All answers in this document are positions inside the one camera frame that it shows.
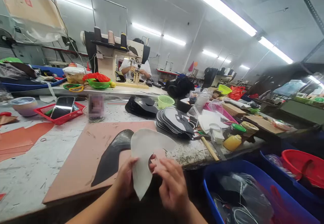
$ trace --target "yellow bottle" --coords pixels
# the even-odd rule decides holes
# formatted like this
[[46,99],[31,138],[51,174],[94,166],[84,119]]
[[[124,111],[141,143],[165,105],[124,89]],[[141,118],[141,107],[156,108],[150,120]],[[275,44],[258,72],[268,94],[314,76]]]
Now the yellow bottle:
[[230,151],[235,151],[241,143],[242,137],[240,135],[232,135],[224,141],[224,147]]

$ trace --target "scissors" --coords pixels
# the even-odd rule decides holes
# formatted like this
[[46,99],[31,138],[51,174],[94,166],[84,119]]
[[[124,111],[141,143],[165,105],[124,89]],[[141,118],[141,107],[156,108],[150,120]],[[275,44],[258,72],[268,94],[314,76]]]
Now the scissors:
[[71,92],[81,92],[83,89],[89,85],[89,83],[84,83],[84,84],[65,84],[63,85],[64,89],[67,89]]

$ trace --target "wooden stick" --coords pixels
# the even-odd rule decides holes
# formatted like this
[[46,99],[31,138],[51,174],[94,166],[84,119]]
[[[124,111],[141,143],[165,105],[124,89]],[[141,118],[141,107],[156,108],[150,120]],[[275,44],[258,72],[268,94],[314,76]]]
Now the wooden stick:
[[207,149],[209,150],[209,153],[211,154],[211,156],[215,159],[215,161],[219,161],[218,156],[216,155],[216,153],[210,146],[209,142],[205,139],[205,137],[202,137],[201,139],[202,139],[203,143],[205,144],[205,146],[207,147]]

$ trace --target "container lid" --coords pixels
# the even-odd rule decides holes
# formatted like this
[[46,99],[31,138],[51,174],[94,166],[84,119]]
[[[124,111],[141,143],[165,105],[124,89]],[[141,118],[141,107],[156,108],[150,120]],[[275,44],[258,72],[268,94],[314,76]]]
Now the container lid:
[[36,99],[33,97],[19,97],[16,99],[11,100],[11,105],[23,105],[23,104],[29,104],[35,101]]
[[63,72],[67,73],[75,73],[75,74],[85,74],[85,69],[84,68],[78,68],[78,67],[65,67],[63,68]]
[[233,128],[233,129],[236,129],[236,130],[238,130],[238,131],[241,131],[241,132],[243,132],[243,133],[246,132],[246,129],[245,129],[243,126],[239,125],[239,124],[232,124],[232,128]]

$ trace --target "white shirt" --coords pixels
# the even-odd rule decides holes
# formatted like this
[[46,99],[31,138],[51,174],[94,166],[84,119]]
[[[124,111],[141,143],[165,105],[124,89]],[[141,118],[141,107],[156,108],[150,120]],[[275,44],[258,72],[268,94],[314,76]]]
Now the white shirt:
[[[129,67],[129,60],[128,59],[124,59],[124,61],[122,62],[119,70],[121,71],[123,68]],[[152,76],[151,73],[151,68],[150,68],[150,64],[149,61],[147,60],[144,64],[141,65],[140,70],[145,70],[150,76]],[[134,79],[134,73],[132,71],[128,71],[126,74],[124,74],[126,79]],[[139,79],[146,81],[146,77],[145,75],[139,74]]]

